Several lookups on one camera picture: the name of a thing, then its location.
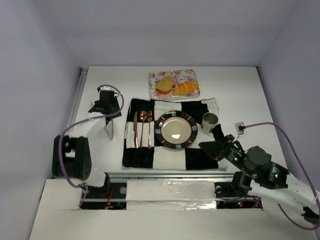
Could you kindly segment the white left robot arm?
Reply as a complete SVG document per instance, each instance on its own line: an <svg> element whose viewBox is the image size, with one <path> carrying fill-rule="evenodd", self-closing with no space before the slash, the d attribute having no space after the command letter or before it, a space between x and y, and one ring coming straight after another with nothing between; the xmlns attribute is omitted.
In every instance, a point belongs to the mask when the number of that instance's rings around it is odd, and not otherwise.
<svg viewBox="0 0 320 240"><path fill-rule="evenodd" d="M89 136L94 134L99 124L113 125L113 119L120 117L123 104L119 91L100 89L99 99L94 101L84 120L73 123L53 142L51 172L55 178L65 178L69 183L72 179L85 181L92 171Z"/></svg>

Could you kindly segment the silver metal tongs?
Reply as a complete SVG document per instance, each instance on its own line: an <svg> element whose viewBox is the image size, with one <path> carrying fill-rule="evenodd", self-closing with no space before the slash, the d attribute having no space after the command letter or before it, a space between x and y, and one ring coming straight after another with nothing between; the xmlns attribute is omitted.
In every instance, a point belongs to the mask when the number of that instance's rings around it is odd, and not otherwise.
<svg viewBox="0 0 320 240"><path fill-rule="evenodd" d="M114 116L105 118L104 130L111 141L114 140Z"/></svg>

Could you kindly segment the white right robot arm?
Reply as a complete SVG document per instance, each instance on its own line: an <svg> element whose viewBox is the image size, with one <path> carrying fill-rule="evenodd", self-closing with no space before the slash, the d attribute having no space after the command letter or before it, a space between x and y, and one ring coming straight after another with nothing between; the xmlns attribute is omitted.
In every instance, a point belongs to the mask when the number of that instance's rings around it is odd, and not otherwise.
<svg viewBox="0 0 320 240"><path fill-rule="evenodd" d="M272 156L259 146L244 150L231 134L221 140L199 143L210 159L227 160L238 171L231 189L241 195L254 195L291 208L305 221L320 225L319 192L295 177L288 169L272 161Z"/></svg>

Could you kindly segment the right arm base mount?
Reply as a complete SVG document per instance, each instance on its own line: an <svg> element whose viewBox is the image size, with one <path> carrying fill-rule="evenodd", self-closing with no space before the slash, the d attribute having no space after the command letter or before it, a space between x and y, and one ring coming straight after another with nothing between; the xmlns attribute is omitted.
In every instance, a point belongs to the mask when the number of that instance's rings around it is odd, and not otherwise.
<svg viewBox="0 0 320 240"><path fill-rule="evenodd" d="M262 200L255 195L249 195L252 179L239 171L232 181L214 183L213 196L217 199L217 209L263 209Z"/></svg>

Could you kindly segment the bread slice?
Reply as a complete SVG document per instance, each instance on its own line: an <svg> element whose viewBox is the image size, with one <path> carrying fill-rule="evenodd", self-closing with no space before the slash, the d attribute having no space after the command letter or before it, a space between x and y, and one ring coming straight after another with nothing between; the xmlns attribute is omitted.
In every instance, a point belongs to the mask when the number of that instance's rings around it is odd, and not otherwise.
<svg viewBox="0 0 320 240"><path fill-rule="evenodd" d="M161 79L155 88L155 91L162 95L167 95L171 92L172 89L176 87L173 78L171 77L164 77Z"/></svg>

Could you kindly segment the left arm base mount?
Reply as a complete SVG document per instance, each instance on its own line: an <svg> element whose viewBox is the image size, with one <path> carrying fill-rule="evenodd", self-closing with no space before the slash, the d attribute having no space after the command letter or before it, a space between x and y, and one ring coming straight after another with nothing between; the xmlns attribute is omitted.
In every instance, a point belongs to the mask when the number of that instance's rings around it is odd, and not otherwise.
<svg viewBox="0 0 320 240"><path fill-rule="evenodd" d="M104 173L102 186L88 185L88 193L82 193L84 200L79 204L82 210L125 210L127 208L126 182L111 181Z"/></svg>

